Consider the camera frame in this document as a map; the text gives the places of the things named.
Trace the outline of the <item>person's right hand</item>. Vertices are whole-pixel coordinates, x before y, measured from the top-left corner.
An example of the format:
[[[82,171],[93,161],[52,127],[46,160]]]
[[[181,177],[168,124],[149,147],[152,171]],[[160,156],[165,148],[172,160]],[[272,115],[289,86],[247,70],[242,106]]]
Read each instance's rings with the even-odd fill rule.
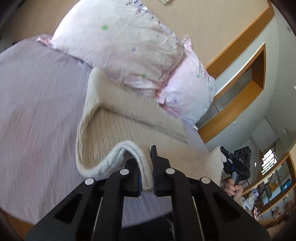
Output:
[[[240,202],[242,200],[243,186],[239,184],[235,185],[235,181],[232,178],[227,178],[223,181],[223,190],[234,201]]]

